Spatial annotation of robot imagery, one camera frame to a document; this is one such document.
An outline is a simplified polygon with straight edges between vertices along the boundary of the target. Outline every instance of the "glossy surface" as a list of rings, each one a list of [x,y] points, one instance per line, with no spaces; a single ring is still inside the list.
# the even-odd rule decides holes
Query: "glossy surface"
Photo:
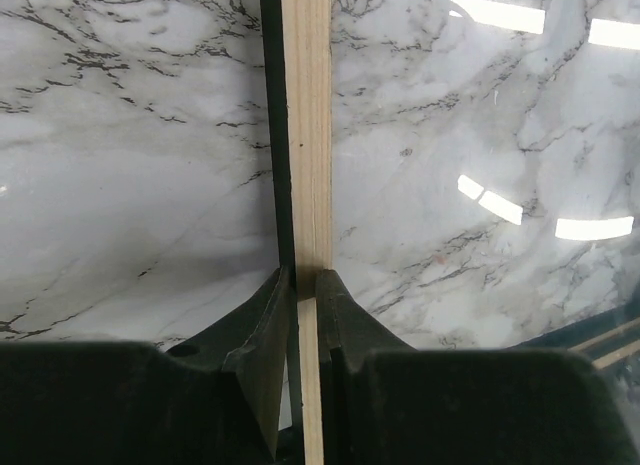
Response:
[[[277,267],[259,0],[0,0],[0,339],[162,347]]]
[[[334,264],[376,318],[504,347],[628,299],[640,0],[334,0],[333,41]]]

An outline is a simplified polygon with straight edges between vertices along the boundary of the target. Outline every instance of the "white marble surface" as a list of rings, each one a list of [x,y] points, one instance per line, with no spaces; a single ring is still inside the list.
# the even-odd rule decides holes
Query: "white marble surface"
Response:
[[[193,335],[277,267],[259,0],[0,0],[0,339]]]
[[[450,0],[334,0],[335,265],[418,347],[515,344],[621,305],[640,277],[635,230],[554,233],[640,212],[640,52],[589,41],[594,19],[640,24],[640,0],[487,1],[543,11],[544,32]]]

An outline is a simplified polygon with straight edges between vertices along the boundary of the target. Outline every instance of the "black rubber support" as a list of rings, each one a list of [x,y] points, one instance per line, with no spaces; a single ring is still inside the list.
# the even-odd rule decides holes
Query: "black rubber support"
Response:
[[[0,343],[3,463],[272,462],[290,296],[278,270],[167,353],[136,342]]]
[[[291,204],[291,169],[289,162],[289,128],[287,123],[287,91],[282,34],[281,0],[260,0],[262,15],[262,43],[267,81],[267,108],[269,111],[269,137],[273,167],[273,190],[278,227],[280,266],[291,270],[291,287],[295,290],[295,248],[293,212]],[[300,377],[300,347],[298,337],[298,308],[295,296],[289,308],[289,342],[287,371],[291,419],[295,438],[291,443],[296,456],[302,460],[302,381]]]
[[[325,271],[316,290],[325,463],[637,464],[604,381],[558,350],[417,351]]]

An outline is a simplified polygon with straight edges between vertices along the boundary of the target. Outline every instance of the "wooden stick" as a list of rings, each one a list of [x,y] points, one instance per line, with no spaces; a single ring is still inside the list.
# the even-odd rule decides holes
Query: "wooden stick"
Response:
[[[604,357],[600,357],[597,360],[594,360],[593,366],[600,370],[602,368],[608,367],[609,365],[613,365],[614,363],[638,351],[640,351],[640,340],[631,342],[629,345],[625,345],[615,352],[608,353]]]
[[[625,330],[628,330],[630,328],[635,327],[636,325],[640,324],[640,318],[636,318],[634,320],[631,320],[627,323],[624,323],[622,325],[620,325],[617,328],[614,328],[613,330],[609,330],[606,333],[603,333],[602,335],[598,335],[597,337],[593,337],[589,340],[587,340],[586,342],[582,342],[578,345],[575,345],[573,347],[571,347],[569,350],[573,351],[573,352],[580,352],[582,350],[585,350],[587,348],[589,348],[592,345],[595,345],[597,343],[602,342],[603,340],[607,340],[615,335],[621,334],[622,332],[624,332]]]
[[[323,465],[315,298],[331,268],[331,0],[282,0],[306,465]]]

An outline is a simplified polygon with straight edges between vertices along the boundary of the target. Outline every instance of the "marble slab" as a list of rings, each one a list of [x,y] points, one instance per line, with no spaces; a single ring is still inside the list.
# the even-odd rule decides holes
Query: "marble slab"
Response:
[[[277,267],[259,0],[0,0],[0,339],[162,348]]]
[[[630,297],[640,0],[334,0],[332,28],[359,303],[413,346],[504,347]]]

